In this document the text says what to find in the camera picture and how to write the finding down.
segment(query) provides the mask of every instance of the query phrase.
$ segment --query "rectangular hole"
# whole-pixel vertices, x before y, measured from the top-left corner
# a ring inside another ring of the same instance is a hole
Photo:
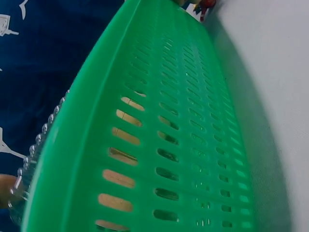
[[[147,81],[145,81],[142,77],[140,77],[139,75],[136,75],[133,72],[128,72],[127,75],[131,77],[132,79],[136,80],[138,83],[142,83],[144,85],[147,84]]]
[[[232,212],[232,207],[223,204],[223,205],[221,205],[221,210],[222,210],[223,212],[231,213],[231,212]]]
[[[165,125],[168,125],[172,128],[174,128],[175,130],[179,130],[179,127],[177,126],[176,123],[171,122],[170,120],[168,120],[166,117],[163,116],[159,116],[159,119],[162,123],[164,123]]]
[[[203,146],[206,146],[206,140],[204,140],[202,137],[196,135],[196,134],[191,134],[191,138],[193,141],[197,142],[198,144],[201,144]]]
[[[231,192],[224,189],[220,190],[220,194],[223,197],[231,197]]]
[[[168,87],[170,90],[172,90],[174,93],[178,93],[178,89],[175,88],[174,86],[172,86],[170,83],[168,83],[167,81],[162,80],[161,83]]]
[[[172,144],[175,144],[175,145],[179,144],[178,140],[176,138],[174,138],[174,137],[172,137],[172,136],[170,136],[170,135],[168,135],[168,134],[166,134],[166,133],[164,133],[162,131],[158,131],[158,135],[159,135],[159,137],[161,139],[164,139],[164,140],[166,140],[166,141],[168,141],[168,142],[170,142]]]
[[[156,168],[155,172],[161,177],[164,177],[164,178],[167,178],[173,181],[179,181],[178,174],[173,173],[172,171],[167,170],[165,168]]]
[[[219,126],[217,126],[216,124],[212,124],[212,127],[216,130],[216,131],[218,131],[218,132],[221,132],[222,131],[222,129],[219,127]]]
[[[199,87],[197,87],[197,85],[194,84],[192,81],[187,80],[187,82],[188,82],[192,87],[194,87],[194,88],[196,88],[197,90],[199,90]]]
[[[190,120],[190,124],[201,132],[205,132],[205,128],[195,121]]]
[[[223,221],[223,222],[222,222],[222,226],[223,226],[224,228],[232,228],[232,227],[233,227],[233,224],[232,224],[232,222],[230,222],[230,221]]]
[[[210,95],[207,95],[208,99],[211,100],[212,102],[216,103],[216,100],[212,98]]]
[[[176,192],[172,192],[164,188],[156,188],[154,192],[157,196],[171,200],[171,201],[179,200],[179,196]]]
[[[209,93],[214,94],[210,88],[206,87],[206,89],[208,90]]]
[[[121,118],[122,120],[128,122],[128,123],[131,123],[137,127],[141,127],[142,126],[142,123],[135,117],[121,111],[121,110],[117,110],[116,111],[116,115]]]
[[[197,188],[197,189],[204,190],[204,191],[206,191],[206,192],[209,192],[209,191],[210,191],[209,185],[205,184],[205,183],[202,182],[202,181],[196,181],[196,182],[194,183],[194,187]]]
[[[195,163],[192,165],[192,170],[197,172],[197,173],[209,175],[209,170],[207,168],[204,168],[204,167],[202,167],[198,164],[195,164]]]
[[[209,103],[209,107],[213,109],[214,111],[217,111],[217,108],[213,104]]]
[[[206,200],[196,198],[196,206],[202,209],[210,209],[211,203]]]
[[[167,158],[167,159],[171,160],[171,161],[174,161],[174,162],[177,162],[177,163],[179,162],[179,159],[178,159],[178,157],[176,155],[174,155],[173,153],[171,153],[169,151],[166,151],[164,149],[159,148],[158,149],[158,154],[160,156],[164,157],[164,158]]]
[[[162,72],[161,74],[162,74],[164,77],[166,77],[168,80],[174,82],[175,84],[178,83],[178,81],[177,81],[174,77],[172,77],[171,75],[167,74],[166,72]]]
[[[172,107],[166,105],[165,103],[160,102],[160,107],[166,111],[168,111],[169,113],[172,113],[173,115],[178,116],[178,111],[173,109]]]
[[[189,108],[189,112],[191,114],[193,114],[194,116],[196,116],[199,120],[201,120],[201,121],[204,120],[204,117],[201,114],[199,114],[198,112],[196,112],[195,110]]]
[[[219,147],[216,147],[216,151],[217,151],[220,155],[223,155],[223,156],[226,155],[226,152],[225,152],[224,150],[222,150],[221,148],[219,148]]]
[[[128,83],[128,82],[125,82],[125,86],[129,89],[131,89],[133,92],[135,92],[136,94],[142,96],[142,97],[146,97],[146,94],[144,93],[143,90],[137,88],[134,84],[132,83]]]
[[[189,101],[192,105],[194,105],[194,106],[196,106],[197,108],[199,108],[200,110],[203,110],[203,106],[202,106],[201,104],[197,103],[196,101],[192,100],[191,98],[188,98],[188,101]]]
[[[226,176],[224,176],[224,175],[219,175],[219,179],[221,180],[221,181],[223,181],[223,182],[226,182],[226,183],[228,183],[228,177],[226,177]]]
[[[169,99],[171,102],[178,104],[178,100],[175,97],[168,94],[167,92],[161,90],[160,93],[163,97]]]
[[[135,136],[133,136],[133,135],[117,128],[117,127],[112,128],[112,134],[114,136],[117,136],[117,137],[119,137],[119,138],[121,138],[121,139],[123,139],[123,140],[125,140],[129,143],[134,144],[134,145],[140,145],[140,139],[139,138],[137,138],[137,137],[135,137]]]
[[[205,152],[202,152],[202,151],[200,151],[200,150],[198,150],[198,149],[196,149],[196,148],[192,148],[192,152],[193,152],[193,155],[195,155],[195,156],[197,156],[197,157],[199,157],[199,158],[203,158],[203,159],[206,159],[206,160],[208,160],[208,156],[206,155],[206,153]]]
[[[220,138],[218,135],[215,134],[213,137],[214,137],[214,139],[217,140],[218,142],[220,142],[220,143],[223,142],[223,139]]]
[[[105,193],[101,193],[98,196],[98,202],[103,206],[120,211],[132,212],[133,210],[133,205],[131,202]]]
[[[213,113],[211,113],[211,117],[214,119],[214,120],[217,120],[217,121],[220,121],[219,117]]]
[[[126,104],[128,104],[128,105],[130,105],[130,106],[132,106],[132,107],[134,107],[134,108],[136,108],[138,110],[140,110],[140,111],[145,111],[144,107],[142,107],[141,105],[137,104],[135,101],[131,100],[130,98],[122,97],[121,100],[124,103],[126,103]]]
[[[219,167],[221,167],[221,168],[223,168],[223,169],[227,169],[227,166],[226,166],[226,164],[225,163],[223,163],[222,161],[218,161],[218,165],[219,165]]]
[[[102,175],[104,179],[111,181],[115,184],[122,185],[130,189],[135,187],[135,180],[112,170],[106,169],[103,171]]]
[[[96,220],[97,230],[100,232],[106,232],[106,229],[111,231],[130,231],[130,228],[115,224],[113,222],[105,220]]]
[[[121,161],[123,163],[127,163],[132,166],[138,165],[138,161],[134,156],[129,155],[128,153],[120,151],[118,149],[115,149],[114,147],[110,147],[109,155],[115,160]]]
[[[191,90],[191,89],[187,89],[188,90],[188,92],[189,93],[191,93],[192,95],[194,95],[196,98],[198,98],[199,100],[201,99],[201,97],[197,94],[197,93],[195,93],[193,90]]]
[[[169,72],[173,73],[174,75],[178,75],[177,72],[174,70],[174,68],[170,67],[169,65],[162,63],[162,66],[166,68]]]
[[[176,213],[160,209],[154,210],[154,217],[164,221],[179,221],[178,215]]]

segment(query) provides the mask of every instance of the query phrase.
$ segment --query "clear plastic bottle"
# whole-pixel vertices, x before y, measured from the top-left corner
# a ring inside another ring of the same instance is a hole
[[[26,201],[28,200],[29,190],[31,187],[32,177],[37,166],[37,162],[41,156],[41,151],[47,138],[48,132],[56,116],[58,115],[66,96],[60,100],[58,106],[55,107],[54,112],[48,117],[48,122],[42,127],[42,133],[36,137],[36,144],[30,146],[29,155],[24,158],[23,168],[18,169],[18,178],[14,187],[10,190],[12,200],[9,201],[9,210],[11,219],[17,225],[21,225],[24,214]]]

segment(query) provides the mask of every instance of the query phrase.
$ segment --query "white wall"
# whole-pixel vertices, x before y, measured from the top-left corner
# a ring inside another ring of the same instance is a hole
[[[218,0],[205,22],[242,128],[259,231],[309,231],[309,1]]]

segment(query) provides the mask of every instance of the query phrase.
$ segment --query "navy blue fabric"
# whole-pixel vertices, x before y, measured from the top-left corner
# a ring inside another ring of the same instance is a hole
[[[16,175],[12,153],[28,155],[123,1],[0,0],[0,173]],[[0,232],[15,231],[0,210]]]

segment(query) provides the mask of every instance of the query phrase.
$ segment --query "colorful object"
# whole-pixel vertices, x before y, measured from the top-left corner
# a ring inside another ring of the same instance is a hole
[[[48,135],[22,231],[254,232],[254,219],[207,32],[172,1],[126,1]]]
[[[196,4],[194,12],[196,14],[201,12],[200,21],[203,22],[205,15],[208,9],[211,9],[215,6],[216,0],[202,0],[199,4]]]

